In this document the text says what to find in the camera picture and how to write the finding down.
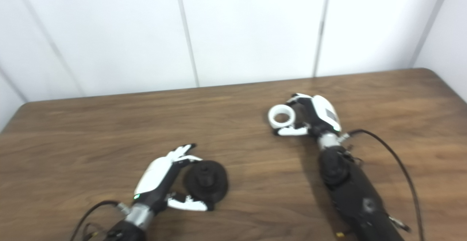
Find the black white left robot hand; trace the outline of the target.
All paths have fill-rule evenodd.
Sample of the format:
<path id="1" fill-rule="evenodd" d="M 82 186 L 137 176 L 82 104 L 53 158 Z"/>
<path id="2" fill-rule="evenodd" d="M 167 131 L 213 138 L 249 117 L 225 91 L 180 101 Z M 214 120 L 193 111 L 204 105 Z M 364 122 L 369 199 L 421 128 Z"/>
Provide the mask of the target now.
<path id="1" fill-rule="evenodd" d="M 167 207 L 187 211 L 213 211 L 214 204 L 171 190 L 183 168 L 202 161 L 189 154 L 196 144 L 185 144 L 150 163 L 134 191 L 133 205 L 142 206 L 154 216 Z"/>

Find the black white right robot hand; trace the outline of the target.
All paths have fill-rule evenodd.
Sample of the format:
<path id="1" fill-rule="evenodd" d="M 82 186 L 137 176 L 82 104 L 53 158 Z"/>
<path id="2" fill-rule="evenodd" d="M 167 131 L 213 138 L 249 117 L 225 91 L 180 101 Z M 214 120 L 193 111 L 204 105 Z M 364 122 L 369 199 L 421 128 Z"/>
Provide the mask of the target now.
<path id="1" fill-rule="evenodd" d="M 303 120 L 296 123 L 297 113 L 293 105 L 300 105 Z M 339 135 L 340 120 L 332 104 L 323 96 L 309 96 L 303 93 L 293 93 L 284 104 L 270 108 L 267 118 L 274 134 L 277 136 L 303 136 L 320 138 L 325 134 Z"/>

